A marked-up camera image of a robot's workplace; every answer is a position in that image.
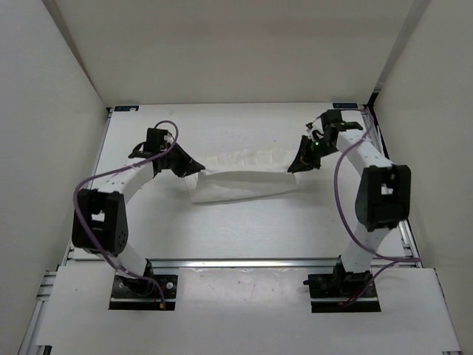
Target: white wall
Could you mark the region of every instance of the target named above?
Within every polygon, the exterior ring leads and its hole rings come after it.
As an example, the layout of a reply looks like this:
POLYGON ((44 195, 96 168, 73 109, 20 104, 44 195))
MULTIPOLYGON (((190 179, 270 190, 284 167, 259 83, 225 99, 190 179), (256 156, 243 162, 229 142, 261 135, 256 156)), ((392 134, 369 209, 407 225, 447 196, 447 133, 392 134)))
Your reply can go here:
POLYGON ((0 354, 16 354, 70 238, 106 110, 40 1, 0 1, 0 354))
POLYGON ((412 4, 412 0, 56 2, 92 83, 108 106, 366 103, 412 4))
POLYGON ((376 101, 393 160, 412 170, 411 222, 473 354, 473 1, 433 0, 376 101))

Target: white fabric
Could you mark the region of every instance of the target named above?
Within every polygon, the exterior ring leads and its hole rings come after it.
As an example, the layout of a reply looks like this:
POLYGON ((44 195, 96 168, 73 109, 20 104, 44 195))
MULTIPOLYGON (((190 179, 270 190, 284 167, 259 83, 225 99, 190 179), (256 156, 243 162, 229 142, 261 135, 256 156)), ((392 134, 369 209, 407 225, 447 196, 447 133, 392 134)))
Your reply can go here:
POLYGON ((192 203, 256 198, 297 190, 299 179, 288 174, 296 152, 235 152, 200 158, 205 170, 185 178, 192 203))

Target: folded fabric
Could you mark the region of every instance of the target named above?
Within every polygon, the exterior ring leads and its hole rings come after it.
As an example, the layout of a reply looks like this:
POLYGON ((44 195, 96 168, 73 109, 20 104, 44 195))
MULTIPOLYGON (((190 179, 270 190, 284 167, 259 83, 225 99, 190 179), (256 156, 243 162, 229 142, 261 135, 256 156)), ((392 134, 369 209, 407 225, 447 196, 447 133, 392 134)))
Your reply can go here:
POLYGON ((235 152, 198 158, 205 170, 185 177, 192 203, 223 202, 277 195, 297 190, 299 179, 287 168, 295 152, 235 152))

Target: table surface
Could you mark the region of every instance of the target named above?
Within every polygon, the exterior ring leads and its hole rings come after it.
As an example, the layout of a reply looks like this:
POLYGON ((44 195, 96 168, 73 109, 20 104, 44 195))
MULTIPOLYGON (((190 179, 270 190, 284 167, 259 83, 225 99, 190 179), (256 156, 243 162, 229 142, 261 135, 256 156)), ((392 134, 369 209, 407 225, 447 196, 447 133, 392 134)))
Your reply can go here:
MULTIPOLYGON (((122 166, 146 130, 161 120, 180 129, 179 144, 193 158, 235 151, 299 148, 305 124, 332 104, 141 105, 136 112, 113 112, 97 173, 122 166)), ((364 125, 360 112, 343 112, 364 125)), ((322 168, 300 174, 299 190, 245 202, 193 205, 183 179, 164 171, 126 206, 129 242, 150 259, 335 258, 349 243, 333 197, 339 153, 322 168)), ((360 177, 348 161, 341 165, 341 202, 350 225, 360 177)), ((94 182, 97 186, 103 180, 94 182)), ((403 256, 394 229, 380 252, 403 256)), ((75 250, 76 260, 94 258, 75 250)))
POLYGON ((435 271, 376 280, 380 313, 312 314, 303 268, 182 268, 175 311, 109 311, 113 270, 58 270, 38 345, 62 354, 441 355, 459 351, 435 271))

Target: robotic arm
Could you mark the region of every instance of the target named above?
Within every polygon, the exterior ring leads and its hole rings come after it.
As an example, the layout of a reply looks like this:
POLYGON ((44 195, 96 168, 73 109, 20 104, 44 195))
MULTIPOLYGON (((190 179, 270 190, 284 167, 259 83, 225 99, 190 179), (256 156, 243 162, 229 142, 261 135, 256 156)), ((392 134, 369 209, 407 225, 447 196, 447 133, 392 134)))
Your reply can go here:
MULTIPOLYGON (((170 134, 165 129, 149 128, 146 142, 138 144, 126 162, 127 166, 139 163, 164 152, 170 146, 170 134)), ((125 172, 113 175, 97 189, 82 189, 78 193, 79 207, 86 218, 87 225, 94 232, 102 247, 109 253, 115 265, 122 266, 130 274, 152 277, 153 268, 149 260, 141 257, 128 243, 128 223, 126 204, 133 195, 157 173, 170 169, 184 178, 205 167, 192 159, 176 144, 166 156, 153 160, 152 164, 133 167, 125 172)), ((72 225, 72 243, 90 254, 101 255, 89 236, 85 233, 77 215, 72 225)), ((138 295, 149 294, 153 285, 118 270, 123 284, 138 295)))
POLYGON ((307 125, 308 134, 302 136, 288 172, 320 169, 321 158, 347 151, 348 160, 361 176, 355 201, 358 224, 353 232, 358 243, 350 241, 330 281, 319 285, 327 295, 349 297, 371 278, 371 261, 383 239, 409 216, 411 173, 408 166, 386 159, 369 141, 353 147, 366 131, 358 122, 343 121, 341 110, 326 111, 321 115, 321 125, 323 133, 307 125))

